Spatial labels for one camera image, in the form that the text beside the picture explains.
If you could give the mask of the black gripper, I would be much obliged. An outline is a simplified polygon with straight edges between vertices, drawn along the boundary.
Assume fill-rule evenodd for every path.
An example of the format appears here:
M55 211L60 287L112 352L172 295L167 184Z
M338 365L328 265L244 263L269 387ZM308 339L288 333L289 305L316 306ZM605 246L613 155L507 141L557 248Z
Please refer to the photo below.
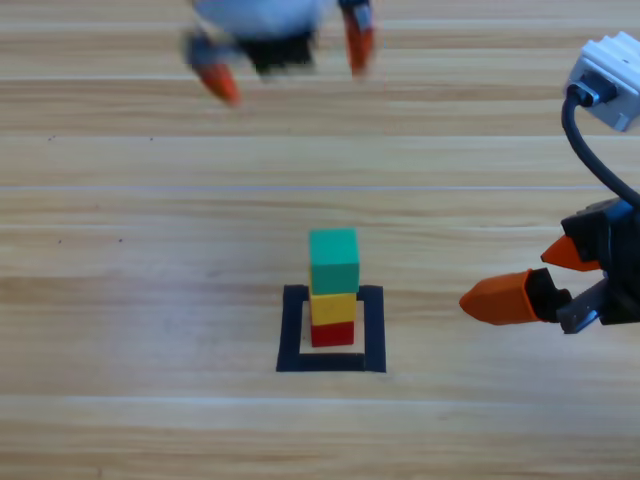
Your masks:
M603 279L572 299L546 268L479 281L459 300L472 318L495 326L557 323L577 334L602 325L639 321L639 211L618 199L592 204L562 220L565 235L542 254L544 263L578 271L603 271Z
M340 1L352 75L363 76L374 51L375 26L369 1ZM316 32L305 30L284 37L238 38L236 45L252 63L258 77L272 81L277 77L309 74L315 71ZM240 102L240 93L228 65L232 49L214 42L204 33L190 32L184 40L186 63L203 86L229 106Z

